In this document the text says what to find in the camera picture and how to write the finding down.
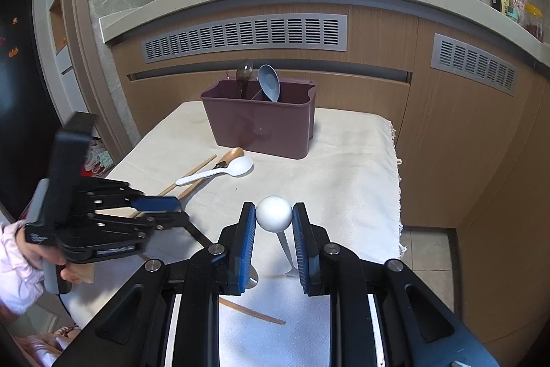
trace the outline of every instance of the child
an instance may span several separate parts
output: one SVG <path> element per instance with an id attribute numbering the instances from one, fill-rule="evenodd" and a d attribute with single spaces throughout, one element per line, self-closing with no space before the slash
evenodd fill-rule
<path id="1" fill-rule="evenodd" d="M 55 265 L 69 264 L 58 248 L 26 242 L 24 224 L 24 220 L 0 224 L 0 320 L 5 325 L 14 322 L 43 294 L 43 259 Z M 65 267 L 60 275 L 64 280 L 81 283 L 70 267 Z M 30 356 L 31 365 L 51 367 L 79 332 L 76 327 L 64 327 L 49 335 L 15 341 Z"/>

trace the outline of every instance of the air vent grille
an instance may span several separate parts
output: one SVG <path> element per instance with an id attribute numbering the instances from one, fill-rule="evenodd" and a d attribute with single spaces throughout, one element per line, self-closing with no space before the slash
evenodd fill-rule
<path id="1" fill-rule="evenodd" d="M 457 39 L 435 34 L 431 67 L 513 95 L 517 69 L 497 56 Z"/>
<path id="2" fill-rule="evenodd" d="M 142 41 L 146 63 L 186 55 L 246 49 L 347 50 L 344 14 L 264 14 L 209 22 Z"/>

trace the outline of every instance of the white ball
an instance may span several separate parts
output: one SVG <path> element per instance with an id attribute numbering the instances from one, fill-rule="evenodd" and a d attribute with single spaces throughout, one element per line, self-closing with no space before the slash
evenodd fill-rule
<path id="1" fill-rule="evenodd" d="M 256 221 L 268 232 L 282 232 L 292 222 L 292 207 L 286 199 L 268 196 L 256 206 Z"/>

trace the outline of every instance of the table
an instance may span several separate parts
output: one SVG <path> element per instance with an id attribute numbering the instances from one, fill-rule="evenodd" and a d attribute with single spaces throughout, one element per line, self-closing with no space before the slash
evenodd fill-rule
<path id="1" fill-rule="evenodd" d="M 160 122 L 109 174 L 156 195 L 218 147 L 202 103 L 183 103 Z M 312 224 L 323 226 L 331 241 L 365 260 L 382 263 L 401 255 L 398 163 L 388 120 L 363 112 L 317 108 L 309 154 L 301 160 L 246 152 L 254 169 L 244 177 L 219 176 L 186 202 L 191 221 L 212 241 L 237 223 L 245 201 L 257 204 L 277 195 L 292 205 L 304 202 Z M 174 194 L 185 187 L 179 187 Z M 128 216 L 132 209 L 109 211 Z M 292 226 L 286 231 L 294 252 Z M 188 259 L 202 247 L 181 228 L 158 231 L 146 254 L 165 263 Z M 86 325 L 143 264 L 138 256 L 96 264 L 94 284 L 73 287 L 62 296 L 75 322 Z M 260 321 L 220 306 L 221 365 L 239 367 L 328 365 L 329 297 L 304 295 L 277 235 L 257 227 L 252 264 L 260 281 L 239 297 L 240 305 L 287 321 Z"/>

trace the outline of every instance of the child's hand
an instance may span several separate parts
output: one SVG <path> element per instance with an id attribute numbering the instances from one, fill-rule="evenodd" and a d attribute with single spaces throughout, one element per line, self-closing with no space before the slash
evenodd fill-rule
<path id="1" fill-rule="evenodd" d="M 69 263 L 61 254 L 59 248 L 26 242 L 23 228 L 17 231 L 15 242 L 17 243 L 17 247 L 23 256 L 35 268 L 42 269 L 42 259 L 46 259 L 54 265 L 67 265 L 67 267 L 65 267 L 60 273 L 61 278 L 71 283 L 82 282 L 82 279 L 78 276 L 78 274 L 70 269 L 71 263 Z"/>

